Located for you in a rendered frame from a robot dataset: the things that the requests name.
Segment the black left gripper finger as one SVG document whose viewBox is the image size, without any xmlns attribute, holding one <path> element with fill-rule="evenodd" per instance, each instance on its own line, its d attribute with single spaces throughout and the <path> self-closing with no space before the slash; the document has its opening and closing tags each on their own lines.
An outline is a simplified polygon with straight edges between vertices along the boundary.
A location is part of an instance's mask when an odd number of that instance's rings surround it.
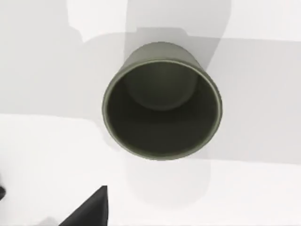
<svg viewBox="0 0 301 226">
<path fill-rule="evenodd" d="M 108 187 L 101 186 L 58 226 L 108 226 Z"/>
</svg>

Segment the black object at edge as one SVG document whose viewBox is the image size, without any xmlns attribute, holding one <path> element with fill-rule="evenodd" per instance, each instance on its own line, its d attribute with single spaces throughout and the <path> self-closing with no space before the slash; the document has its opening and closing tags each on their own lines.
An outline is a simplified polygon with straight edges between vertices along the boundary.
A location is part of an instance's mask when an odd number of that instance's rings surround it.
<svg viewBox="0 0 301 226">
<path fill-rule="evenodd" d="M 6 188 L 0 174 L 0 201 L 5 197 L 5 195 L 6 195 Z"/>
</svg>

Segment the olive green cup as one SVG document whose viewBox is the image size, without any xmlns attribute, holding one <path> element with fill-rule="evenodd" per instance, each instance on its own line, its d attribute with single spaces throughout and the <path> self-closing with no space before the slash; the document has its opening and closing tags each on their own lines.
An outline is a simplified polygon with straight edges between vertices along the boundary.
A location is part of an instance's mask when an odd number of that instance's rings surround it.
<svg viewBox="0 0 301 226">
<path fill-rule="evenodd" d="M 212 78 L 186 49 L 152 42 L 133 51 L 109 82 L 104 125 L 129 153 L 148 160 L 187 157 L 206 146 L 223 114 Z"/>
</svg>

